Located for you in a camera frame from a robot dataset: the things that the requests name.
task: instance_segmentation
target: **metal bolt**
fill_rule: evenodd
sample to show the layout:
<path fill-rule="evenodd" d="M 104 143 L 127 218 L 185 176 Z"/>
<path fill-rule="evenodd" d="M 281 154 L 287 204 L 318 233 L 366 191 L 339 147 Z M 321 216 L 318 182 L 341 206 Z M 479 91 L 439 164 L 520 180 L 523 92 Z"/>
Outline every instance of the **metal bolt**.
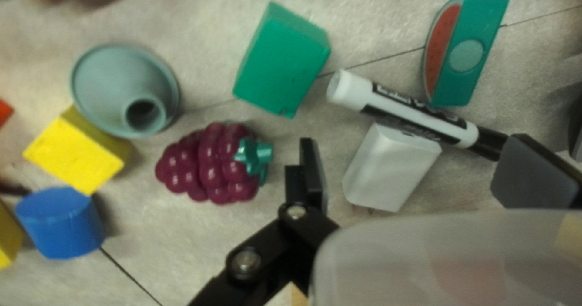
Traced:
<path fill-rule="evenodd" d="M 293 205 L 287 208 L 287 215 L 289 215 L 289 217 L 291 217 L 293 220 L 299 220 L 305 216 L 306 213 L 307 211 L 305 210 L 305 207 L 301 205 Z"/>
<path fill-rule="evenodd" d="M 238 274 L 249 274 L 261 265 L 261 257 L 252 250 L 243 250 L 232 259 L 232 267 Z"/>

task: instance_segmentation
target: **wooden block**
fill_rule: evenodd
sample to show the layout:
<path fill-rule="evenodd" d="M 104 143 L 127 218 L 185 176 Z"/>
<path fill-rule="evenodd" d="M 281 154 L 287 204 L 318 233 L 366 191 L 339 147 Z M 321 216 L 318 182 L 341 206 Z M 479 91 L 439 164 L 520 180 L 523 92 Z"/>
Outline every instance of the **wooden block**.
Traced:
<path fill-rule="evenodd" d="M 308 304 L 307 297 L 296 285 L 291 284 L 291 306 L 307 306 Z"/>
<path fill-rule="evenodd" d="M 10 115 L 14 110 L 10 107 L 9 104 L 5 103 L 3 100 L 0 100 L 0 126 L 3 126 L 4 123 L 8 120 Z"/>
<path fill-rule="evenodd" d="M 557 232 L 556 247 L 571 257 L 582 261 L 582 218 L 566 214 Z"/>
<path fill-rule="evenodd" d="M 26 148 L 24 157 L 91 195 L 123 168 L 131 149 L 128 140 L 99 130 L 71 106 Z"/>
<path fill-rule="evenodd" d="M 24 234 L 16 220 L 0 202 L 0 269 L 12 264 L 22 245 Z"/>

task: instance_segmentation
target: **orange block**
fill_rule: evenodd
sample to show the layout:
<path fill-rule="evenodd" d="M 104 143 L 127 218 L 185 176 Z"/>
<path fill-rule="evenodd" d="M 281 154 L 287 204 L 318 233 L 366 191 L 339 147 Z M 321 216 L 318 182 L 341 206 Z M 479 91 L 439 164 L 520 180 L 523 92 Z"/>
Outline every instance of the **orange block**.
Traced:
<path fill-rule="evenodd" d="M 8 120 L 10 115 L 14 110 L 10 107 L 9 104 L 5 103 L 2 99 L 0 99 L 0 126 L 3 126 L 4 123 Z"/>

